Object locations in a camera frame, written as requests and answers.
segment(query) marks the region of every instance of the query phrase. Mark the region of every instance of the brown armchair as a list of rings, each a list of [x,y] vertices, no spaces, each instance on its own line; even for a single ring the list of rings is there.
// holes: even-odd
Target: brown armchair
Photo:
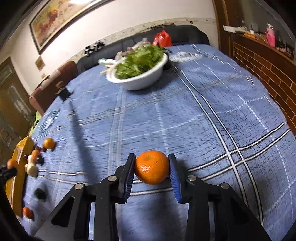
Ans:
[[[54,71],[47,79],[33,91],[29,97],[30,104],[41,115],[48,109],[51,103],[56,98],[58,91],[56,84],[60,81],[67,85],[72,79],[78,76],[76,63],[69,61]]]

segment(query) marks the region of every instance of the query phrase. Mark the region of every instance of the green leafy vegetable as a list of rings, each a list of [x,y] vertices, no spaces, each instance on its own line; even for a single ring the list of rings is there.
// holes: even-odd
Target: green leafy vegetable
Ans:
[[[163,57],[165,49],[154,45],[145,45],[129,54],[124,63],[116,66],[118,79],[128,79],[152,69]]]

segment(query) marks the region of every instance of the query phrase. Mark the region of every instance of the bowl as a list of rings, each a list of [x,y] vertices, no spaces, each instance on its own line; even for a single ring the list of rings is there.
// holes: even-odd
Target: bowl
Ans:
[[[108,81],[119,84],[128,90],[141,90],[154,84],[160,78],[163,73],[163,66],[168,61],[168,56],[164,53],[163,58],[152,69],[149,69],[145,73],[137,75],[128,79],[118,79],[116,75],[116,66],[119,63],[123,63],[125,58],[122,58],[117,64],[114,64],[106,74]]]

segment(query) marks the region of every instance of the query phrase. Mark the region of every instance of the green cloth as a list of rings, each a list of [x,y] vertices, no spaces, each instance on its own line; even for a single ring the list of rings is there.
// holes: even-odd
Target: green cloth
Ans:
[[[31,127],[31,130],[30,130],[30,132],[29,132],[29,136],[32,136],[32,135],[33,135],[33,133],[34,133],[34,131],[35,131],[35,129],[36,129],[36,127],[37,127],[37,125],[38,125],[38,123],[39,123],[41,117],[42,117],[42,116],[41,116],[40,113],[37,111],[37,112],[36,112],[36,115],[35,115],[35,122],[34,122],[33,126]]]

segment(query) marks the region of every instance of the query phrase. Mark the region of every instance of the red plastic bag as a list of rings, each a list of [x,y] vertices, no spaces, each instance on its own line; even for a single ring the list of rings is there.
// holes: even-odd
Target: red plastic bag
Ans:
[[[172,46],[172,39],[166,31],[162,30],[155,35],[152,45],[157,45],[159,47]]]

